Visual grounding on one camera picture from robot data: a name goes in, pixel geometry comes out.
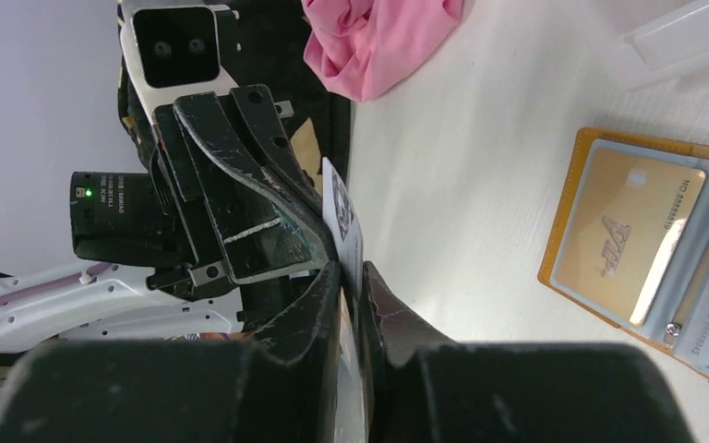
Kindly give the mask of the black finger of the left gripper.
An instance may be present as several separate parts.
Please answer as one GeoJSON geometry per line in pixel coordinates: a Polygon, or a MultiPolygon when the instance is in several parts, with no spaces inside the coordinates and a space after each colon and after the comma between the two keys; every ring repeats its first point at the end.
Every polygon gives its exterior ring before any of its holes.
{"type": "Polygon", "coordinates": [[[262,162],[314,214],[321,213],[321,196],[308,182],[298,163],[270,90],[262,84],[230,89],[248,131],[258,146],[262,162]]]}
{"type": "Polygon", "coordinates": [[[229,276],[237,284],[320,270],[337,255],[329,230],[262,163],[232,97],[174,101],[229,276]]]}

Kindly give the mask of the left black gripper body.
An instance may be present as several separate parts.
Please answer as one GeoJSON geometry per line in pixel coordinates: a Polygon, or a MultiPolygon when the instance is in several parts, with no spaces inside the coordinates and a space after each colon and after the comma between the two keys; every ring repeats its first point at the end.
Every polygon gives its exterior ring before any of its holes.
{"type": "Polygon", "coordinates": [[[160,107],[140,137],[144,173],[75,172],[70,181],[74,254],[136,267],[146,285],[185,300],[231,292],[201,183],[174,109],[160,107]]]}

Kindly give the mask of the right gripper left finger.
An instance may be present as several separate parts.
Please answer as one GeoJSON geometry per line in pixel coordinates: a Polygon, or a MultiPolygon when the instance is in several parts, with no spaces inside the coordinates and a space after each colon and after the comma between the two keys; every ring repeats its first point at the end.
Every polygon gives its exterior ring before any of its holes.
{"type": "Polygon", "coordinates": [[[59,341],[0,393],[0,442],[330,442],[341,270],[234,341],[59,341]]]}

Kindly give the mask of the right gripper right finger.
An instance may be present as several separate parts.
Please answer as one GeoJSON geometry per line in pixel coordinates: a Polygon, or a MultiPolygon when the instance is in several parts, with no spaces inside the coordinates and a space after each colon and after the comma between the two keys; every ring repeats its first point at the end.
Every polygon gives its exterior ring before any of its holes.
{"type": "Polygon", "coordinates": [[[614,342],[457,342],[366,263],[374,442],[690,442],[659,369],[614,342]]]}

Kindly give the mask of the white qr code card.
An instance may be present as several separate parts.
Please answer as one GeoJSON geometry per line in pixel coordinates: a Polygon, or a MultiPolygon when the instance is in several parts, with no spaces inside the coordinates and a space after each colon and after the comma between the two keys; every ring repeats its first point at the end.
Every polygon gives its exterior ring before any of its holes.
{"type": "Polygon", "coordinates": [[[322,162],[322,217],[329,228],[353,300],[362,294],[363,235],[355,206],[339,173],[328,158],[322,162]]]}

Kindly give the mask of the gold vip card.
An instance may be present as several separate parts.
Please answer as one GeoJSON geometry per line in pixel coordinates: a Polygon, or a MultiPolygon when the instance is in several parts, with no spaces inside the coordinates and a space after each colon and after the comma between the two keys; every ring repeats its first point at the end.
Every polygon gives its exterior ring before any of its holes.
{"type": "Polygon", "coordinates": [[[648,317],[704,170],[599,148],[586,163],[552,281],[634,326],[648,317]]]}

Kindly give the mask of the yellow leather card holder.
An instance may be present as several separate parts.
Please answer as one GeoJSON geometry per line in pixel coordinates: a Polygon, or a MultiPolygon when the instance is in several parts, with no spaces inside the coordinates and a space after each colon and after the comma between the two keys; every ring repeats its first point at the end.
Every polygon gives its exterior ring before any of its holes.
{"type": "Polygon", "coordinates": [[[709,146],[580,129],[538,279],[709,380],[709,146]]]}

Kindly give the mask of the white plastic tray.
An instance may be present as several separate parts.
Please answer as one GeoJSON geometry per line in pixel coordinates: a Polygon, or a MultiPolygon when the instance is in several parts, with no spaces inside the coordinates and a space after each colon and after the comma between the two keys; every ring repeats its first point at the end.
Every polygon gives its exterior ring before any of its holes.
{"type": "Polygon", "coordinates": [[[709,1],[627,1],[617,82],[628,90],[709,68],[709,1]]]}

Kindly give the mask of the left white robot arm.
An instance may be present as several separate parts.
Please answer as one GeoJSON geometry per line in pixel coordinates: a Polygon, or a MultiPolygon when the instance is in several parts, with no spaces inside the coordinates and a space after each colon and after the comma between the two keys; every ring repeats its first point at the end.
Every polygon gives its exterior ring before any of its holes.
{"type": "Polygon", "coordinates": [[[297,300],[333,251],[281,109],[264,84],[188,93],[154,111],[144,172],[74,173],[77,261],[0,272],[0,388],[46,341],[246,334],[297,300]]]}

